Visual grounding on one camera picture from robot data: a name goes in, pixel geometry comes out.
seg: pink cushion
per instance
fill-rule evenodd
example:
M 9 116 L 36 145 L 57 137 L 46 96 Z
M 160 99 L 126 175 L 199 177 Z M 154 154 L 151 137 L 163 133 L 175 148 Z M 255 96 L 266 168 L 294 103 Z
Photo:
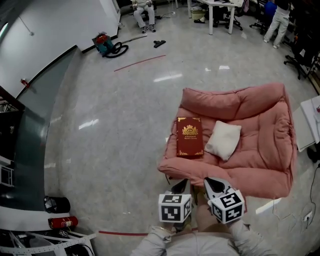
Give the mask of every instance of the pink cushion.
M 289 97 L 282 83 L 227 92 L 183 90 L 177 117 L 200 117 L 203 146 L 217 120 L 242 126 L 240 140 L 227 162 L 204 152 L 198 159 L 177 157 L 176 119 L 158 170 L 174 179 L 203 186 L 205 177 L 228 180 L 246 196 L 286 197 L 297 157 Z

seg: black cylinder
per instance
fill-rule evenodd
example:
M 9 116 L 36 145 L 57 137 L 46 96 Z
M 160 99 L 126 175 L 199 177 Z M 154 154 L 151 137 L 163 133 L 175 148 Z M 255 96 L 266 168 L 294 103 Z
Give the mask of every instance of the black cylinder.
M 44 197 L 44 208 L 50 214 L 64 214 L 70 212 L 70 203 L 66 197 Z

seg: white pillow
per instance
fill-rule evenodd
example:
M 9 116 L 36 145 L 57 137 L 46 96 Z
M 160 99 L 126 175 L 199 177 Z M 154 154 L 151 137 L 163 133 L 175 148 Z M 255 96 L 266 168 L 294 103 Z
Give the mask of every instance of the white pillow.
M 212 135 L 204 147 L 204 151 L 228 161 L 235 151 L 240 139 L 240 125 L 216 121 Z

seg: table leg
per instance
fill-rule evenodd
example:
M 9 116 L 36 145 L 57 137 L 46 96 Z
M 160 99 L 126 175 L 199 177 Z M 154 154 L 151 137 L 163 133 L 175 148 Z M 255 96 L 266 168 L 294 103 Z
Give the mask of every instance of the table leg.
M 213 34 L 214 30 L 214 12 L 213 12 L 213 6 L 209 5 L 209 35 Z
M 191 0 L 186 0 L 187 4 L 188 4 L 188 15 L 189 15 L 189 18 L 191 18 Z
M 229 34 L 232 34 L 232 28 L 234 26 L 234 19 L 235 19 L 235 8 L 233 7 L 231 9 L 231 14 L 230 14 Z

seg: book cover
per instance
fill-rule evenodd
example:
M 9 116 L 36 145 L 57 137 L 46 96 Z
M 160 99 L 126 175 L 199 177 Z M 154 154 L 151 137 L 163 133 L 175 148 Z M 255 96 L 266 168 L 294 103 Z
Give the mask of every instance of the book cover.
M 178 157 L 200 157 L 204 154 L 201 118 L 177 117 L 176 129 Z

